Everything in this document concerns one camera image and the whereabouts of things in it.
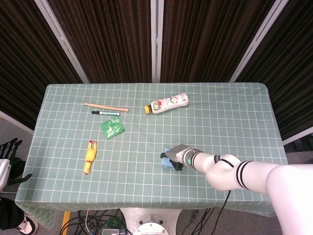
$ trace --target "black stripe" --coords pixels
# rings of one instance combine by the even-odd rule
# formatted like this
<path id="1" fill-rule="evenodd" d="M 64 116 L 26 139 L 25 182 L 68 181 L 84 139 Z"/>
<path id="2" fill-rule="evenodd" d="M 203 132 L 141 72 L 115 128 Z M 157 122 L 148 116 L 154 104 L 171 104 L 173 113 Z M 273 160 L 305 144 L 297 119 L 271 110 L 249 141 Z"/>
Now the black stripe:
<path id="1" fill-rule="evenodd" d="M 243 183 L 243 186 L 244 186 L 246 189 L 248 189 L 248 188 L 245 186 L 244 181 L 243 181 L 243 171 L 244 171 L 244 167 L 245 167 L 248 163 L 250 163 L 250 162 L 252 162 L 252 161 L 246 162 L 246 163 L 243 165 L 243 167 L 241 167 L 241 170 L 240 170 L 240 179 L 241 179 L 241 182 Z"/>
<path id="2" fill-rule="evenodd" d="M 195 158 L 196 158 L 196 156 L 197 156 L 198 154 L 200 154 L 200 153 L 202 153 L 202 152 L 197 152 L 197 153 L 195 153 L 194 155 L 192 155 L 192 157 L 191 157 L 191 166 L 192 166 L 193 169 L 196 169 L 196 168 L 195 168 Z"/>
<path id="3" fill-rule="evenodd" d="M 241 162 L 241 163 L 239 164 L 237 170 L 236 170 L 237 182 L 239 183 L 239 185 L 240 185 L 242 188 L 244 188 L 244 187 L 243 187 L 243 185 L 241 184 L 241 182 L 239 181 L 239 176 L 238 176 L 238 175 L 239 175 L 239 168 L 240 168 L 240 166 L 241 166 L 243 163 L 245 163 L 245 162 Z"/>
<path id="4" fill-rule="evenodd" d="M 186 162 L 185 162 L 185 156 L 186 156 L 186 154 L 187 154 L 187 152 L 188 152 L 189 150 L 191 150 L 191 149 L 188 149 L 188 150 L 187 150 L 186 152 L 184 152 L 184 154 L 182 155 L 182 161 L 185 163 L 185 165 L 187 165 Z"/>
<path id="5" fill-rule="evenodd" d="M 214 162 L 217 163 L 221 159 L 220 155 L 214 155 Z"/>
<path id="6" fill-rule="evenodd" d="M 229 161 L 225 160 L 225 159 L 220 159 L 220 161 L 226 162 L 228 165 L 230 165 L 231 167 L 234 167 L 234 165 L 232 163 L 230 163 Z"/>

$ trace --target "black curtain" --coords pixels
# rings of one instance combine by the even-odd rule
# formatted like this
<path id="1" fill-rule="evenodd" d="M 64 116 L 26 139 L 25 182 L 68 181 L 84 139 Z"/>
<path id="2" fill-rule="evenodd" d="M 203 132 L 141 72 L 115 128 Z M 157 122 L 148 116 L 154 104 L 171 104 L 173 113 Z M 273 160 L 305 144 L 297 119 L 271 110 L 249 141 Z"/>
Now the black curtain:
<path id="1" fill-rule="evenodd" d="M 282 139 L 313 126 L 313 1 L 289 0 L 238 82 L 266 84 Z"/>
<path id="2" fill-rule="evenodd" d="M 34 1 L 1 1 L 0 19 L 0 110 L 34 129 L 47 85 L 81 80 Z"/>
<path id="3" fill-rule="evenodd" d="M 274 0 L 166 0 L 161 82 L 228 82 Z"/>
<path id="4" fill-rule="evenodd" d="M 91 83 L 151 82 L 148 0 L 49 0 Z"/>

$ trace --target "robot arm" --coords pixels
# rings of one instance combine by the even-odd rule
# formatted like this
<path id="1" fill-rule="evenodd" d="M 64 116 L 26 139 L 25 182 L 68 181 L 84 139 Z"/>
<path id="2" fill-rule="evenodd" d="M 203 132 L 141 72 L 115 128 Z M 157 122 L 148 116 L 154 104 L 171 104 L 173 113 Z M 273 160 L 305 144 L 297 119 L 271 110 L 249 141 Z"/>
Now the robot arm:
<path id="1" fill-rule="evenodd" d="M 267 193 L 267 176 L 279 166 L 252 161 L 241 162 L 231 154 L 211 155 L 184 144 L 170 149 L 165 155 L 174 162 L 204 173 L 209 184 L 218 191 L 245 188 Z"/>
<path id="2" fill-rule="evenodd" d="M 204 173 L 218 191 L 244 188 L 268 194 L 283 234 L 313 234 L 313 165 L 241 162 L 231 154 L 211 155 L 184 144 L 165 156 Z"/>

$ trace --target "green packet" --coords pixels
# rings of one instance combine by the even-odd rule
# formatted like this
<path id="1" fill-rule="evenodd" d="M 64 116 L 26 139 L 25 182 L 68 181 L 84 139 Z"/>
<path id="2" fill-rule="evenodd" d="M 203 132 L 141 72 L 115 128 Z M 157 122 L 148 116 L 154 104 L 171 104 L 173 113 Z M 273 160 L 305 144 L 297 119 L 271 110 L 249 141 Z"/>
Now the green packet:
<path id="1" fill-rule="evenodd" d="M 101 123 L 100 126 L 107 140 L 112 139 L 114 136 L 125 131 L 124 126 L 118 117 L 114 117 L 111 120 Z"/>

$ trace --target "plastic bottle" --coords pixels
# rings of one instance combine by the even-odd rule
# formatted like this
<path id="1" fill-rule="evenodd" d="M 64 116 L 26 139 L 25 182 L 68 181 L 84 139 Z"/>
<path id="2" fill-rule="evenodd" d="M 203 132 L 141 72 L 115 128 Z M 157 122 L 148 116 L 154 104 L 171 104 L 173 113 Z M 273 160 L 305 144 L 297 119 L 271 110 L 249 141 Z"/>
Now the plastic bottle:
<path id="1" fill-rule="evenodd" d="M 188 102 L 189 100 L 186 93 L 181 93 L 171 98 L 152 101 L 150 105 L 145 105 L 144 109 L 146 114 L 159 114 L 170 109 L 186 106 L 188 105 Z"/>

